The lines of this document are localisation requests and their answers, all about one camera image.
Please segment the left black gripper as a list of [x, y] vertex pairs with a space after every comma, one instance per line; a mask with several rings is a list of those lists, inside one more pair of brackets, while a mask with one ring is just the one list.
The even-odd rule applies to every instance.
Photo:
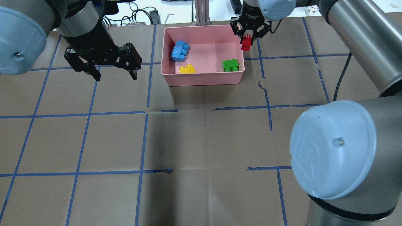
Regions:
[[62, 20], [62, 37], [68, 43], [64, 58], [74, 71], [85, 72], [99, 82], [101, 74], [96, 66], [112, 65], [137, 80], [142, 57], [132, 43], [118, 47], [98, 13], [68, 13]]

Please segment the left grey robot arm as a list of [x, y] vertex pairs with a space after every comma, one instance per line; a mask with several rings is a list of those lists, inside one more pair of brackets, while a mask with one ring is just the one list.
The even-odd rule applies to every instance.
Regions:
[[64, 58], [76, 72], [100, 81], [97, 66], [115, 66], [137, 79], [142, 58], [132, 43], [118, 47], [106, 29], [104, 13], [90, 0], [2, 0], [0, 71], [20, 75], [31, 70], [52, 30], [68, 43]]

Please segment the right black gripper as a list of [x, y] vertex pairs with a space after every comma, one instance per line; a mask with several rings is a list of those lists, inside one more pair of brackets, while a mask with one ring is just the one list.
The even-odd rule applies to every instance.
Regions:
[[251, 30], [251, 37], [255, 40], [263, 38], [271, 31], [272, 22], [265, 19], [256, 0], [244, 0], [239, 17], [231, 17], [230, 26], [240, 39]]

